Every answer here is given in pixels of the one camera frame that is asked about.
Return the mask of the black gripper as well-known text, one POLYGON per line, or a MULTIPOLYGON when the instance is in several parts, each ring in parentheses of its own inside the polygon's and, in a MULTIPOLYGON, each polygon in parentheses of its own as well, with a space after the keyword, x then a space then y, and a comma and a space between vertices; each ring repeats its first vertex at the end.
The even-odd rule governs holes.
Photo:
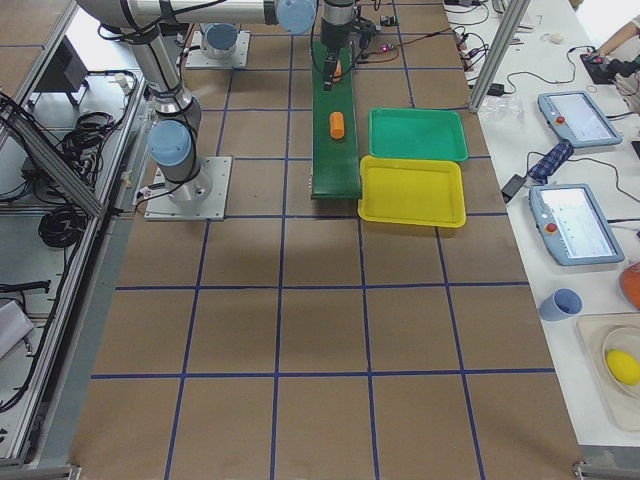
POLYGON ((326 56, 322 67, 323 90, 331 91, 334 84, 333 73, 336 62, 340 60, 340 49, 327 48, 326 56))

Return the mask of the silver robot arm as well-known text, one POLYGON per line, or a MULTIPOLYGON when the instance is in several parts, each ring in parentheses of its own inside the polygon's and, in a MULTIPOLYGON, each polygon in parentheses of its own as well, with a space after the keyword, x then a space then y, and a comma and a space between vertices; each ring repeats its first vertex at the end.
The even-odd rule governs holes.
POLYGON ((313 1, 80 1, 107 31, 110 41, 129 45, 150 89, 159 123, 148 148, 164 175, 165 196, 178 201, 206 195, 211 181, 196 153, 201 107, 185 86, 162 40, 163 25, 278 25, 292 34, 315 23, 313 1))
POLYGON ((209 16, 200 23, 205 47, 213 51, 233 49, 238 24, 278 25, 293 35, 312 34, 320 16, 324 64, 319 71, 326 91, 338 78, 341 50, 347 46, 357 19, 353 1, 325 1, 321 7, 315 1, 216 1, 208 11, 209 16))

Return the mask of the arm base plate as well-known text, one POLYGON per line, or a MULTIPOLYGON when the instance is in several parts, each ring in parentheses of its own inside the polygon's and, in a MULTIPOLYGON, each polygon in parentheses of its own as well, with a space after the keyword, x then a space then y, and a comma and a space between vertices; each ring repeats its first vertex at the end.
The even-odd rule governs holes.
POLYGON ((250 43, 250 32, 239 31, 235 44, 222 50, 212 47, 204 34, 196 31, 186 59, 186 68, 191 70, 242 70, 246 68, 250 43))
POLYGON ((161 185, 146 202, 148 221, 221 221, 225 217, 232 158, 199 157, 200 171, 191 181, 175 189, 165 187, 164 174, 156 168, 154 181, 161 185))

